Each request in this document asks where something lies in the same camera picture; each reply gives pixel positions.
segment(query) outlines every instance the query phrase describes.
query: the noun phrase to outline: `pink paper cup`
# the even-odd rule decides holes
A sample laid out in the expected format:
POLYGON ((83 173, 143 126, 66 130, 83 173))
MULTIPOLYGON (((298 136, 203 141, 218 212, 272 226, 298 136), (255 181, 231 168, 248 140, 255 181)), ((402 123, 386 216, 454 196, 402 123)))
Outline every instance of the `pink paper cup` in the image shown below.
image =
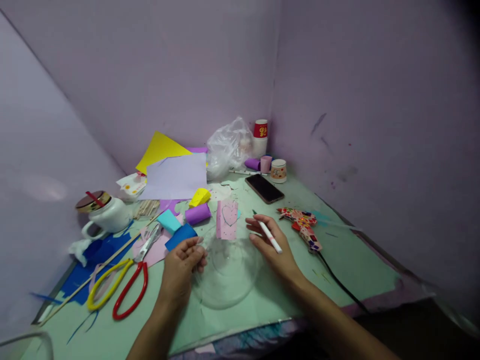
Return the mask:
POLYGON ((185 219, 189 225, 198 224, 199 222, 211 217, 212 213, 210 213, 210 208, 206 203, 192 207, 185 211, 185 219))
POLYGON ((245 161, 245 166, 255 171, 260 171, 260 160, 254 158, 247 159, 245 161))
POLYGON ((272 157, 265 155, 260 158, 260 172, 268 174, 270 172, 270 165, 272 164, 272 157))

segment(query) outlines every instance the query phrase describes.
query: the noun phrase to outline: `pen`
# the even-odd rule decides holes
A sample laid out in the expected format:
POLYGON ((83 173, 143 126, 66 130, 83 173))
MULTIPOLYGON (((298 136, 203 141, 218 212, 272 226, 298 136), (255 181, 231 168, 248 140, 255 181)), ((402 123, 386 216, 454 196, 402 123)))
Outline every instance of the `pen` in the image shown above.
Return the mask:
POLYGON ((231 173, 234 174, 242 174, 242 175, 263 175, 263 176, 268 176, 267 173, 261 173, 261 172, 254 172, 254 171, 241 171, 241 170, 229 170, 231 173))
POLYGON ((272 233, 270 232, 269 228, 267 227, 267 225, 264 224, 263 221, 260 221, 260 220, 257 220, 258 223, 260 224, 260 227, 261 229, 263 230, 263 232, 265 233, 266 237, 268 238, 268 240, 270 240, 271 242, 271 245, 273 246, 273 248, 275 249, 275 251, 278 253, 278 254, 281 254, 283 251, 282 251, 282 248, 280 247, 279 243, 277 242, 277 240, 275 240, 274 236, 272 235, 272 233))

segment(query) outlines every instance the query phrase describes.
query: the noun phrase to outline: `hand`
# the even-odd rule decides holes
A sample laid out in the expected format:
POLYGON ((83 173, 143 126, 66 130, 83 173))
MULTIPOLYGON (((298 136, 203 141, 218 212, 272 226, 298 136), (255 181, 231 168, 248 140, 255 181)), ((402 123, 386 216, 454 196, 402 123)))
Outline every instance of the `hand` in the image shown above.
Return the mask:
POLYGON ((257 234, 250 234, 250 240, 260 253, 265 258, 266 262, 272 270, 280 277, 281 280, 287 282, 297 282, 302 279, 304 275, 300 271, 297 263, 295 262, 292 251, 290 250, 289 242, 285 234, 280 230, 278 224, 269 216, 256 214, 254 218, 246 218, 245 221, 248 224, 247 229, 254 231, 257 234), (267 239, 258 220, 265 223, 266 227, 271 231, 271 234, 275 238, 278 245, 282 249, 282 253, 279 254, 275 251, 274 247, 267 239))
POLYGON ((158 301, 169 307, 181 310, 189 302, 192 292, 192 273, 197 270, 204 272, 207 266, 207 252, 197 245, 201 237, 191 237, 179 243, 165 257, 165 268, 161 278, 158 301))

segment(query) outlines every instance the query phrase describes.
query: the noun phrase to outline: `lavender wall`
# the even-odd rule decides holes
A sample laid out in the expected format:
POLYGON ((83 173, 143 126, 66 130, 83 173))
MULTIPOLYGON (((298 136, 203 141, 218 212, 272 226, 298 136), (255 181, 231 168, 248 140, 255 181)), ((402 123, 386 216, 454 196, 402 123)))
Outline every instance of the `lavender wall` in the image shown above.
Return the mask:
POLYGON ((445 4, 284 0, 271 146, 479 319, 478 57, 445 4))
MULTIPOLYGON (((125 174, 0 14, 0 339, 24 332, 81 239, 76 202, 125 174)), ((5 349, 0 349, 0 358, 5 349)))
POLYGON ((0 0, 87 128, 131 172, 155 130, 203 146, 267 117, 276 0, 0 0))

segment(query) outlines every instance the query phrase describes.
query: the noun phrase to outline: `phone screen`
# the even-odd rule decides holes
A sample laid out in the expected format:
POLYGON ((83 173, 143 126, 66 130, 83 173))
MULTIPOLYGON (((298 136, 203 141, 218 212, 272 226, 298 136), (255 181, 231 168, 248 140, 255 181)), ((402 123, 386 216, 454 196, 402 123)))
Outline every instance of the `phone screen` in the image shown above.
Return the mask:
POLYGON ((260 174, 249 176, 245 181, 263 197, 266 203, 270 204, 284 197, 283 192, 269 183, 269 181, 260 174))

